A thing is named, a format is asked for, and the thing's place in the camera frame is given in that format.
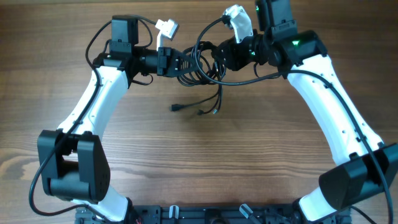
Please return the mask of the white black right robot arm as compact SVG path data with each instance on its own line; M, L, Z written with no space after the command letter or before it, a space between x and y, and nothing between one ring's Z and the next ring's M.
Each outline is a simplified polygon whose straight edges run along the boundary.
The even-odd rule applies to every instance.
M368 126L341 85L318 35L299 32L288 1L257 1L259 29L242 6L227 8L221 20L234 37L212 55L237 71L251 62L276 67L299 92L321 127L335 162L318 187L298 201L303 221L320 222L379 193L397 175L397 145L385 145Z

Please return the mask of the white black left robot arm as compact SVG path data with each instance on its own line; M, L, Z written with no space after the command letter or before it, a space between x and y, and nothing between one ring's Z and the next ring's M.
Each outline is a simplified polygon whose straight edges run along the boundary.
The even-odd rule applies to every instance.
M42 131L37 140L40 165L32 184L41 182L46 195L71 202L72 209L88 212L92 222L141 222L131 200L111 186L101 143L110 117L136 75L174 78L196 69L185 54L163 46L163 40L173 39L178 30L175 21L154 22L159 33L150 42L155 49L139 44L139 24L149 27L152 21L119 15L107 22L111 38L96 58L88 60L92 75L86 90L58 128Z

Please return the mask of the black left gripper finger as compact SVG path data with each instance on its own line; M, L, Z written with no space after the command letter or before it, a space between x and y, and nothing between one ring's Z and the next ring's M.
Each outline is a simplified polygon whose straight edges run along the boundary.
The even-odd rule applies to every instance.
M179 76L182 76L182 75L187 74L187 73L195 72L198 69L199 68L198 68L197 65L193 65L193 64L190 64L190 63L188 63L188 64L180 64L180 65L177 65L175 67L174 76L175 77L179 77Z
M197 65L202 65L202 63L197 62L191 55L177 52L177 67L197 67Z

